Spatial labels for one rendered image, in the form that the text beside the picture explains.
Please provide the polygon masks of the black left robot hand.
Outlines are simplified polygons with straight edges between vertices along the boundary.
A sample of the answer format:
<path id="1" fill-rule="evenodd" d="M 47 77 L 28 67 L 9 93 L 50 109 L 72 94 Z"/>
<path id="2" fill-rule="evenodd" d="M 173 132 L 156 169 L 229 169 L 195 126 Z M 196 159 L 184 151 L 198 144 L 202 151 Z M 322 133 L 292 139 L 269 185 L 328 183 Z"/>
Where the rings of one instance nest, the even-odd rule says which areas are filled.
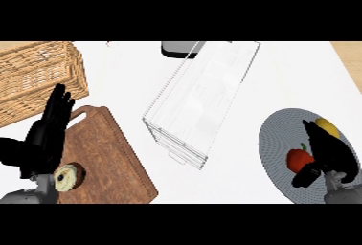
<path id="1" fill-rule="evenodd" d="M 25 140 L 0 137 L 0 163 L 19 167 L 20 179 L 51 174 L 57 169 L 74 104 L 75 100 L 65 91 L 65 85 L 56 84 L 43 118 L 32 123 Z"/>

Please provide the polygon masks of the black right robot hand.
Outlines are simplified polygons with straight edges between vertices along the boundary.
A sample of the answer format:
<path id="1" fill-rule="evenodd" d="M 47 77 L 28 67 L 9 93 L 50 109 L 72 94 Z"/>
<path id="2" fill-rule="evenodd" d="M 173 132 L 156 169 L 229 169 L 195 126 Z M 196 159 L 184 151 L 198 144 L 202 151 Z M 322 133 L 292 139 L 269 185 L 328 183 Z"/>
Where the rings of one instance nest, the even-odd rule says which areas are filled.
<path id="1" fill-rule="evenodd" d="M 341 183 L 350 183 L 359 173 L 357 160 L 350 148 L 314 122 L 303 121 L 303 125 L 309 134 L 313 160 L 304 164 L 295 174 L 291 181 L 292 187 L 307 188 L 320 173 L 328 173 L 329 171 L 341 172 L 345 175 L 341 178 Z"/>

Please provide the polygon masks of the red bell pepper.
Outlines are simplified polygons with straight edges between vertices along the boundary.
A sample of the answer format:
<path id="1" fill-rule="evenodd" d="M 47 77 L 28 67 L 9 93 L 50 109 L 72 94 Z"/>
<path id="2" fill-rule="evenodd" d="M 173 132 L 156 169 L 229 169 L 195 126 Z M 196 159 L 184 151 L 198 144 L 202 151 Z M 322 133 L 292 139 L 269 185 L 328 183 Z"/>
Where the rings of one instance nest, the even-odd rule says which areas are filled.
<path id="1" fill-rule="evenodd" d="M 285 164 L 286 168 L 298 173 L 306 164 L 313 162 L 313 156 L 307 152 L 307 146 L 300 143 L 300 148 L 291 149 L 286 153 Z"/>

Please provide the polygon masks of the grey round placemat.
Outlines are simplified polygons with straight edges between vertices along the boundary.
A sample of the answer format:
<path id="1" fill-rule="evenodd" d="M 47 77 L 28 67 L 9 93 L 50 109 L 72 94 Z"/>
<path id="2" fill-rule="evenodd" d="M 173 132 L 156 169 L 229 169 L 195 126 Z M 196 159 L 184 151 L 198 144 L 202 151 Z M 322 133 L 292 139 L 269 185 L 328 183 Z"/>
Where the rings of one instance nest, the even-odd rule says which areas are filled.
<path id="1" fill-rule="evenodd" d="M 326 204 L 323 175 L 319 175 L 307 188 L 294 188 L 291 185 L 295 173 L 286 168 L 285 158 L 291 149 L 300 148 L 300 143 L 307 146 L 307 152 L 313 154 L 309 134 L 303 121 L 313 122 L 320 116 L 300 108 L 285 108 L 276 111 L 260 127 L 258 155 L 267 176 L 279 189 L 279 192 L 295 204 Z M 344 187 L 362 184 L 362 170 L 354 180 L 343 184 Z"/>

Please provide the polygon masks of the yellow lemon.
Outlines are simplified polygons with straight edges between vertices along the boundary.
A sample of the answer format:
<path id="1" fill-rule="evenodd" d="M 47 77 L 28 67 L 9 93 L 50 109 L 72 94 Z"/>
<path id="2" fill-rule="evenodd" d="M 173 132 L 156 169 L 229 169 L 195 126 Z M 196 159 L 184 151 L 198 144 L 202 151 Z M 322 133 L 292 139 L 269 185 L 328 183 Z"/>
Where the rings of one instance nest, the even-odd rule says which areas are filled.
<path id="1" fill-rule="evenodd" d="M 314 120 L 314 124 L 335 137 L 340 137 L 340 131 L 338 128 L 335 127 L 334 124 L 331 124 L 331 122 L 323 119 L 323 118 L 317 118 Z"/>

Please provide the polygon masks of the cream frosted cupcake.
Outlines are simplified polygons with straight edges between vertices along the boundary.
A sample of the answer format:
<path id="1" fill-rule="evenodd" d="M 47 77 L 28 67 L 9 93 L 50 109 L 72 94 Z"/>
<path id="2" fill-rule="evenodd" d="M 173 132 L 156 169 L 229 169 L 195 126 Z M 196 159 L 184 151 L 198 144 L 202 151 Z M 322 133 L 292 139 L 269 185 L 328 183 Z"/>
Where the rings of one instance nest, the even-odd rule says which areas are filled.
<path id="1" fill-rule="evenodd" d="M 84 176 L 85 171 L 78 163 L 63 165 L 53 174 L 54 189 L 59 192 L 75 189 L 82 184 Z"/>

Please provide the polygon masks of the brown wooden cutting board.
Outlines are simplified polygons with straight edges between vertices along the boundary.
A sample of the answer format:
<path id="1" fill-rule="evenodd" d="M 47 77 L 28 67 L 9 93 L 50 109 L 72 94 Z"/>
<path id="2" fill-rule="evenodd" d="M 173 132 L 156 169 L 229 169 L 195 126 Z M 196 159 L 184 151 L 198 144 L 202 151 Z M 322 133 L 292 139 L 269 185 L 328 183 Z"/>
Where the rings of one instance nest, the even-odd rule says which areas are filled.
<path id="1" fill-rule="evenodd" d="M 109 109 L 85 105 L 71 119 L 81 114 L 84 119 L 65 132 L 60 165 L 78 163 L 85 176 L 75 189 L 59 193 L 59 203 L 149 203 L 158 191 Z"/>

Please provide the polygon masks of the wicker basket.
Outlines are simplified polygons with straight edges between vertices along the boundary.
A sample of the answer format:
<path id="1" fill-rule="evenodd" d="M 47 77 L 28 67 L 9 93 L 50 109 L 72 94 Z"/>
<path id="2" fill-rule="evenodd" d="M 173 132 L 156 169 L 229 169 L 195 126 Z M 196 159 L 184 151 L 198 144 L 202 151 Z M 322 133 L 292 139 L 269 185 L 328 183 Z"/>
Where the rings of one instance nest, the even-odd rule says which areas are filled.
<path id="1" fill-rule="evenodd" d="M 71 41 L 0 41 L 0 128 L 44 111 L 60 83 L 78 100 L 88 95 L 82 54 Z"/>

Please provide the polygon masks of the dark grey appliance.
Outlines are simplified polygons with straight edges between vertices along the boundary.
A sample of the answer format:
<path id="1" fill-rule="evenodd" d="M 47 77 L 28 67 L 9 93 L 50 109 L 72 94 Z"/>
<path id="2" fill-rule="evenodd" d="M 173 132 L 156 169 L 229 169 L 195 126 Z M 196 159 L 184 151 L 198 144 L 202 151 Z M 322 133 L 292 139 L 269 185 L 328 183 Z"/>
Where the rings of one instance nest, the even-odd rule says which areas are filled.
<path id="1" fill-rule="evenodd" d="M 162 41 L 161 54 L 171 58 L 192 59 L 196 57 L 204 44 L 204 41 Z"/>

